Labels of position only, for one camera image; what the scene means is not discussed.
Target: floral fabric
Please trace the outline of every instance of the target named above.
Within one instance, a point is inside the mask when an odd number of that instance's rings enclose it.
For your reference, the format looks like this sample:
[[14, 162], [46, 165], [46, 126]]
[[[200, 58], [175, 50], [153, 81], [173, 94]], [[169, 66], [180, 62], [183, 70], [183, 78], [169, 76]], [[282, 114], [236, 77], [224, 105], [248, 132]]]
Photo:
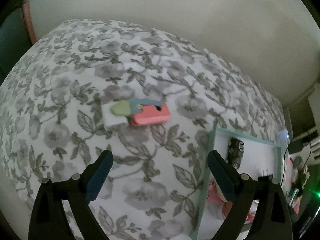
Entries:
[[[101, 104], [132, 97], [165, 101], [170, 121], [106, 131]], [[136, 24], [67, 21], [40, 39], [0, 87], [1, 164], [30, 209], [43, 178], [69, 179], [102, 150], [113, 152], [113, 168], [90, 203], [111, 240], [190, 232], [207, 132], [217, 125], [277, 141], [282, 107], [207, 49]]]

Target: metal screw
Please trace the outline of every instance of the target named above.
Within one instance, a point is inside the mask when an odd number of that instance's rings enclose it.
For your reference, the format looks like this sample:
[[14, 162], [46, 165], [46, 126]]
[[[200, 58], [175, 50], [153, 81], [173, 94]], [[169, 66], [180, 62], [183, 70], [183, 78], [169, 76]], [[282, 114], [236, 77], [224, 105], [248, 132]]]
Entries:
[[78, 180], [78, 179], [80, 179], [80, 177], [81, 177], [81, 175], [79, 173], [76, 173], [76, 174], [72, 175], [72, 179], [73, 180]]
[[49, 179], [48, 178], [44, 178], [42, 181], [41, 181], [41, 183], [43, 183], [43, 184], [46, 184], [46, 183], [48, 183], [49, 182]]
[[249, 178], [250, 178], [250, 177], [249, 177], [248, 174], [245, 174], [245, 173], [241, 174], [241, 179], [243, 179], [243, 180], [248, 180]]
[[272, 182], [273, 184], [278, 184], [278, 183], [279, 183], [278, 180], [275, 179], [275, 178], [273, 178], [273, 179], [271, 180], [271, 182]]

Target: white wall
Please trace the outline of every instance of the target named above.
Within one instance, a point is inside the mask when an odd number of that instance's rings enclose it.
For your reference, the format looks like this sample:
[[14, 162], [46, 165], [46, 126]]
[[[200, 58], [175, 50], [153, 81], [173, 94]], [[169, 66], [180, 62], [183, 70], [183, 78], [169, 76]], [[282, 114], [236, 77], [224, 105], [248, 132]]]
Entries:
[[300, 0], [29, 0], [38, 38], [72, 18], [165, 30], [233, 62], [288, 103], [320, 75], [320, 31]]

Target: pink toy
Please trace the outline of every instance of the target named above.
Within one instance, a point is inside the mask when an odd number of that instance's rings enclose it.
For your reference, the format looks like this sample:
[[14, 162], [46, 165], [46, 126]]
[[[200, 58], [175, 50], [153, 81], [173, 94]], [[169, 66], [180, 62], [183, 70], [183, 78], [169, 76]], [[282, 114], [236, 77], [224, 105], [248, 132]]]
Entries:
[[158, 106], [142, 106], [142, 113], [135, 114], [131, 120], [132, 125], [149, 125], [167, 122], [170, 112], [166, 104]]

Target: bed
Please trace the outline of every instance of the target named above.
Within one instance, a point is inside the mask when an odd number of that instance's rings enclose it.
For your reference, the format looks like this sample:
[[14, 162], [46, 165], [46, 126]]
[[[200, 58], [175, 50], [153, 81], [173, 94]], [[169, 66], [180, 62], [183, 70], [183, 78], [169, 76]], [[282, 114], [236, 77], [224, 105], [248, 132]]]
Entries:
[[[171, 119], [105, 130], [101, 105], [164, 101]], [[69, 179], [102, 150], [113, 168], [90, 208], [113, 239], [190, 232], [207, 155], [220, 126], [272, 142], [285, 128], [279, 101], [207, 49], [149, 27], [69, 20], [40, 39], [0, 87], [1, 164], [31, 210], [40, 181]], [[82, 239], [68, 202], [64, 208]]]

